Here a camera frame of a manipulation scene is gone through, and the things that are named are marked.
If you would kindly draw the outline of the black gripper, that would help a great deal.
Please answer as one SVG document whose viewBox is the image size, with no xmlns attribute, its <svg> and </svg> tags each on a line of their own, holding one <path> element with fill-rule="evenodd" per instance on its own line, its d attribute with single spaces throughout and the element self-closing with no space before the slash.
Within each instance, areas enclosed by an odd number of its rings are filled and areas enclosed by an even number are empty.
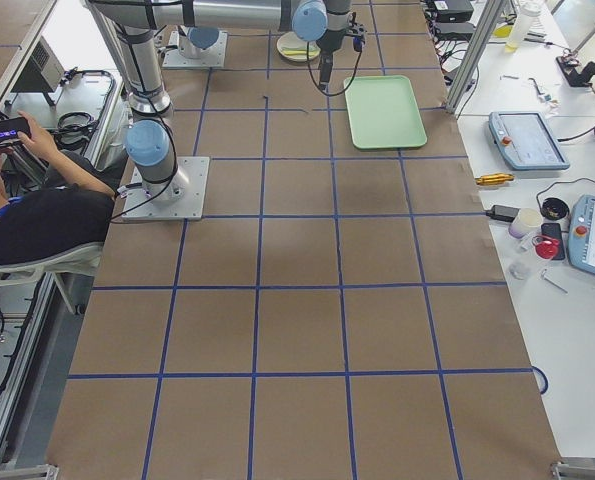
<svg viewBox="0 0 595 480">
<path fill-rule="evenodd" d="M 333 70 L 333 53 L 327 50 L 321 50 L 318 64 L 318 82 L 329 83 Z"/>
</svg>

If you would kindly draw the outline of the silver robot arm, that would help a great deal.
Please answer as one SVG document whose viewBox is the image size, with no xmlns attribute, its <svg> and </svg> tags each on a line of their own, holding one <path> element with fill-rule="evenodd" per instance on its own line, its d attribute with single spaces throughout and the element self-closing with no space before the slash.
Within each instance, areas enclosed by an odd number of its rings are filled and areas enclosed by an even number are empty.
<svg viewBox="0 0 595 480">
<path fill-rule="evenodd" d="M 154 120 L 137 121 L 125 138 L 125 149 L 135 164 L 144 190 L 156 196 L 156 202 L 174 197 L 177 160 L 166 129 Z"/>
<path fill-rule="evenodd" d="M 363 35 L 349 1 L 93 1 L 91 5 L 114 24 L 130 108 L 146 118 L 166 112 L 171 105 L 153 40 L 162 27 L 291 31 L 318 45 L 321 90 L 330 81 L 333 56 L 343 39 Z"/>
</svg>

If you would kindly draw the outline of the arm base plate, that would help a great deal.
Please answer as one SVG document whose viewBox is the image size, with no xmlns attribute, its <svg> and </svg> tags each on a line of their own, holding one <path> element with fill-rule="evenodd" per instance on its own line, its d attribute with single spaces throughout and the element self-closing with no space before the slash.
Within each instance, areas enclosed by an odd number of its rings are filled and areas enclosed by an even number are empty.
<svg viewBox="0 0 595 480">
<path fill-rule="evenodd" d="M 224 67 L 228 34 L 220 31 L 208 48 L 194 45 L 187 37 L 172 31 L 163 54 L 162 68 L 174 70 L 220 69 Z"/>
<path fill-rule="evenodd" d="M 135 166 L 131 182 L 137 186 L 126 191 L 121 218 L 126 221 L 200 220 L 209 166 L 209 157 L 178 157 L 177 172 L 170 184 L 144 183 Z"/>
</svg>

